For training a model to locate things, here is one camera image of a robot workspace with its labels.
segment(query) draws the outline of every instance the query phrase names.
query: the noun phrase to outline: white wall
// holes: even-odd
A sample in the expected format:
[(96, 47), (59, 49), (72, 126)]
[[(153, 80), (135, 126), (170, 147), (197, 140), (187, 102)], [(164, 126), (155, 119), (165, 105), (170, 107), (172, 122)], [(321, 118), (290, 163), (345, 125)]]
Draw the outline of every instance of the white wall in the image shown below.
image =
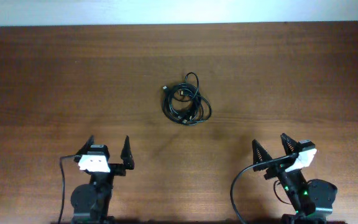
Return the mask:
[(358, 0), (0, 0), (0, 26), (352, 20)]

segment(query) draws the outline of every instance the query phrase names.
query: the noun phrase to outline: wood surface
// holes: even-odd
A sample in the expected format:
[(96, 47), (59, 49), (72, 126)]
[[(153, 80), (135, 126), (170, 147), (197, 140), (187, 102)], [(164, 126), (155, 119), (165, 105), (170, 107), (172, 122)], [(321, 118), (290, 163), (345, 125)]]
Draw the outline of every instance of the wood surface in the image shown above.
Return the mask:
[[(193, 127), (160, 109), (162, 87), (187, 72), (213, 109)], [(135, 170), (115, 178), (109, 214), (236, 219), (229, 188), (251, 141), (279, 157), (281, 133), (316, 144), (305, 178), (338, 187), (330, 220), (358, 223), (358, 22), (0, 27), (0, 223), (56, 222), (58, 158), (91, 134), (111, 162), (131, 139)], [(64, 167), (68, 221), (89, 176)], [(294, 212), (272, 185), (262, 172), (238, 181), (245, 218)]]

